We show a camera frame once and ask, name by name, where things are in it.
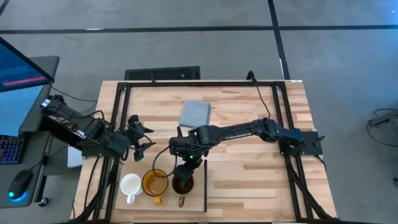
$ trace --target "yellow mug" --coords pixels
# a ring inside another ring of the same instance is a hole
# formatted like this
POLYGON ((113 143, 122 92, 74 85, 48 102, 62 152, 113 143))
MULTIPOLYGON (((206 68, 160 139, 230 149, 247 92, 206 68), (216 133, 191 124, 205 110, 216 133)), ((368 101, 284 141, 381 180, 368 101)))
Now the yellow mug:
POLYGON ((148 171, 142 178, 142 189, 145 194, 155 197, 155 204, 162 204, 162 194, 166 191, 169 186, 169 178, 158 177, 166 176, 166 173, 160 169, 148 171))
POLYGON ((180 196, 180 198, 178 199, 178 206, 180 208, 182 208, 184 206, 185 196, 192 191, 194 185, 195 185, 195 182, 193 181, 193 177, 190 177, 188 179, 188 181, 186 181, 186 182, 180 180, 176 176, 173 177, 172 188, 173 188, 173 191, 178 196, 180 196))

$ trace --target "computer mouse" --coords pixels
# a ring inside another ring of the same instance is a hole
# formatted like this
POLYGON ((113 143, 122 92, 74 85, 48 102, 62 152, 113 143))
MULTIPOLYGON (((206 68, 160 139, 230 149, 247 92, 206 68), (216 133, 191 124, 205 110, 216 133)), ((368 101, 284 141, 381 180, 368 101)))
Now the computer mouse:
POLYGON ((8 197, 11 199, 20 198, 29 186, 30 180, 32 179, 32 171, 22 170, 12 180, 10 188, 8 190, 8 197))

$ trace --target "wooden board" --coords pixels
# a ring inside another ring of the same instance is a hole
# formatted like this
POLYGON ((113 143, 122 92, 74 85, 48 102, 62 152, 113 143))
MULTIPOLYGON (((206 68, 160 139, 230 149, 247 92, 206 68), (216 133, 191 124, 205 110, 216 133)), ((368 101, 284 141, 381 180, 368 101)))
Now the wooden board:
MULTIPOLYGON (((111 117, 116 85, 117 82, 113 81, 103 82, 97 110, 103 110, 106 119, 111 117)), ((286 87, 295 127, 304 131, 313 129, 303 83, 286 81, 286 87)), ((271 88, 264 86, 259 89, 271 111, 271 118, 276 119, 271 88)), ((219 126, 248 122, 267 115, 257 90, 252 86, 132 88, 127 115, 138 114, 145 126, 155 130, 149 134, 149 137, 159 145, 166 146, 169 138, 177 135, 175 128, 184 100, 210 102, 213 108, 211 123, 219 126)), ((279 100, 284 123, 287 126, 281 92, 279 100)), ((122 103, 119 105, 117 122, 120 120, 121 105, 122 103)), ((149 150, 154 150, 150 153, 155 153, 159 149, 149 150)), ((278 144, 265 143, 254 136, 234 139, 214 147, 207 159, 208 211, 206 213, 114 209, 111 221, 289 222, 294 220, 285 162, 279 154, 278 144)), ((302 160, 309 190, 325 211, 335 217, 336 212, 323 165, 313 156, 302 156, 302 160)), ((83 165, 75 198, 76 213, 80 213, 82 209, 78 205, 82 204, 84 198, 82 192, 85 192, 92 164, 93 159, 90 158, 83 165)), ((92 186, 95 189, 98 181, 92 183, 92 186)), ((301 213, 305 217, 302 194, 299 190, 297 192, 301 213)))
MULTIPOLYGON (((162 150, 163 146, 152 146, 152 151, 155 149, 162 150)), ((127 174, 137 174, 141 180, 146 174, 148 170, 152 169, 152 162, 157 153, 148 152, 144 154, 143 160, 139 162, 134 162, 134 157, 129 156, 127 161, 123 161, 124 165, 121 169, 120 180, 127 174)), ((174 156, 171 156, 170 153, 164 152, 159 156, 156 161, 156 169, 161 169, 166 173, 169 173, 173 168, 175 162, 174 156)), ((183 161, 181 158, 178 159, 177 164, 182 164, 183 161)), ((185 203, 182 208, 178 207, 178 198, 179 196, 173 192, 171 181, 173 175, 169 177, 169 186, 167 187, 166 192, 162 195, 163 202, 161 205, 156 205, 154 201, 154 197, 150 197, 146 195, 144 192, 136 197, 134 204, 129 205, 126 203, 127 195, 124 195, 120 187, 118 187, 118 191, 116 192, 116 203, 115 209, 127 209, 127 210, 166 210, 166 211, 197 211, 203 212, 205 209, 205 167, 200 166, 195 170, 193 174, 194 179, 194 188, 192 191, 185 197, 185 203)))

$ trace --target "desk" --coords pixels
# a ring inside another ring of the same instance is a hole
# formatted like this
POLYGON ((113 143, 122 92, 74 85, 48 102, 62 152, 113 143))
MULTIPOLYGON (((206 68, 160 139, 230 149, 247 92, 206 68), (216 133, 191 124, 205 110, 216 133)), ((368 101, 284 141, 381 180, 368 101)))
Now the desk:
MULTIPOLYGON (((57 71, 58 56, 32 57, 30 58, 39 67, 43 68, 50 76, 54 77, 57 71)), ((0 208, 26 207, 29 206, 34 196, 38 195, 38 182, 42 181, 41 172, 43 169, 37 165, 32 169, 33 178, 27 189, 27 197, 21 202, 11 202, 8 198, 8 188, 14 177, 22 170, 30 169, 38 163, 51 143, 49 132, 37 132, 42 120, 40 104, 49 96, 51 85, 44 85, 42 91, 36 99, 32 109, 29 111, 24 123, 20 127, 20 133, 29 133, 29 140, 26 142, 24 157, 21 164, 0 165, 1 183, 0 184, 0 208)))
MULTIPOLYGON (((99 94, 97 110, 103 110, 105 119, 108 121, 111 120, 117 85, 116 81, 103 82, 99 94)), ((303 83, 285 81, 285 85, 295 127, 304 131, 312 130, 313 122, 303 83)), ((271 88, 260 86, 259 89, 271 112, 271 118, 276 120, 271 88)), ((123 99, 124 92, 118 106, 116 127, 119 127, 123 99)), ((155 153, 159 148, 163 149, 169 138, 177 135, 176 127, 184 100, 209 101, 212 106, 210 123, 219 126, 244 123, 263 118, 267 114, 253 86, 134 87, 130 93, 127 118, 132 114, 138 114, 144 126, 155 131, 149 133, 148 136, 157 142, 157 145, 148 149, 147 154, 155 153)), ((279 101, 284 126, 287 127, 283 100, 279 101)), ((229 140, 210 150, 207 160, 209 172, 206 213, 112 210, 111 222, 295 220, 285 161, 277 143, 266 143, 255 136, 229 140)), ((309 191, 325 211, 335 217, 336 212, 323 164, 313 156, 302 156, 302 160, 309 191)), ((84 161, 75 195, 76 214, 80 214, 83 210, 88 179, 94 161, 95 158, 87 158, 84 161)), ((102 161, 102 159, 99 160, 94 170, 88 201, 98 189, 102 161)), ((305 217, 302 194, 299 190, 297 193, 301 214, 305 217)), ((101 210, 100 218, 103 218, 103 215, 104 209, 101 210)))

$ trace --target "white mug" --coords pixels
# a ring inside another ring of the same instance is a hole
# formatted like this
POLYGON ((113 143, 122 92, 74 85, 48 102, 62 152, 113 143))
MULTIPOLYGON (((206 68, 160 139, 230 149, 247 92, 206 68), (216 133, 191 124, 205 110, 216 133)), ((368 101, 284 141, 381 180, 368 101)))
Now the white mug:
POLYGON ((127 203, 133 204, 136 196, 142 193, 141 178, 136 174, 125 175, 120 181, 120 190, 127 195, 127 203))

